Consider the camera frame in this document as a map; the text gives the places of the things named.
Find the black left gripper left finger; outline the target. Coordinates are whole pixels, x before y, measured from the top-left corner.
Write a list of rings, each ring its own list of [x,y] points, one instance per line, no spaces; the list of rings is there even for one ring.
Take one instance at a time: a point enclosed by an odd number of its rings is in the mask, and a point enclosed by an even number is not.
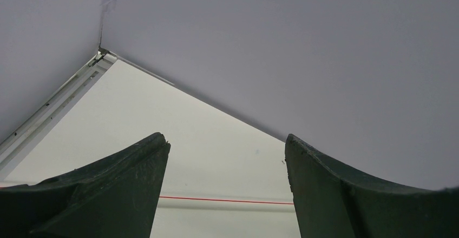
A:
[[[161,133],[35,185],[1,189],[1,237],[150,237],[171,145]]]

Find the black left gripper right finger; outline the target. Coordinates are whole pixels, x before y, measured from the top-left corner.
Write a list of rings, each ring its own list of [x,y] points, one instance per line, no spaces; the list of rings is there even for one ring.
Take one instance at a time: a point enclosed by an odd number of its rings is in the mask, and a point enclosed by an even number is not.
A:
[[[289,134],[288,182],[302,237],[458,237],[458,188],[387,181]]]

